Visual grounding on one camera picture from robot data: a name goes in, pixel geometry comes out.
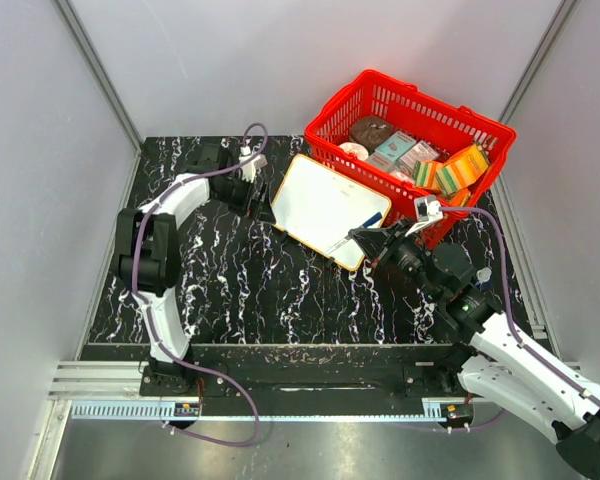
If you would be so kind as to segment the yellow framed whiteboard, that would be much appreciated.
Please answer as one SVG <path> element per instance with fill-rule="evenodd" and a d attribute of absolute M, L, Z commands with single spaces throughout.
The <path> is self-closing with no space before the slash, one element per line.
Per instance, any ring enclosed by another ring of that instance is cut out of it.
<path fill-rule="evenodd" d="M 356 271 L 364 254 L 349 231 L 368 223 L 380 226 L 391 200 L 325 165 L 298 154 L 289 165 L 271 206 L 276 227 L 348 271 Z"/>

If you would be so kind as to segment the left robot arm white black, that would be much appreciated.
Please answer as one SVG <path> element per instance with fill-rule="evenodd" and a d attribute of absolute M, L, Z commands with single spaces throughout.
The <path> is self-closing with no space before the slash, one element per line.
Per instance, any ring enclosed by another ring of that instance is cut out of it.
<path fill-rule="evenodd" d="M 269 189 L 255 189 L 266 165 L 261 147 L 245 140 L 239 155 L 219 144 L 204 144 L 194 164 L 139 208 L 125 208 L 116 219 L 114 273 L 131 293 L 149 332 L 150 352 L 144 375 L 153 386 L 175 395 L 191 392 L 195 369 L 185 364 L 190 344 L 184 333 L 175 286 L 182 267 L 179 228 L 210 201 L 250 220 L 275 224 Z"/>

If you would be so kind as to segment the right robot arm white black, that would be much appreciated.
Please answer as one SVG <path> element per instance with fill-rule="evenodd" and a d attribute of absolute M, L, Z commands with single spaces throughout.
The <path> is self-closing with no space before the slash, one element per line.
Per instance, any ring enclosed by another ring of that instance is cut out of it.
<path fill-rule="evenodd" d="M 483 397 L 542 433 L 560 457 L 587 479 L 600 479 L 600 384 L 539 345 L 509 312 L 474 283 L 463 248 L 429 249 L 410 226 L 349 232 L 374 264 L 401 272 L 434 306 L 442 339 L 457 345 L 459 361 L 439 366 L 436 387 Z"/>

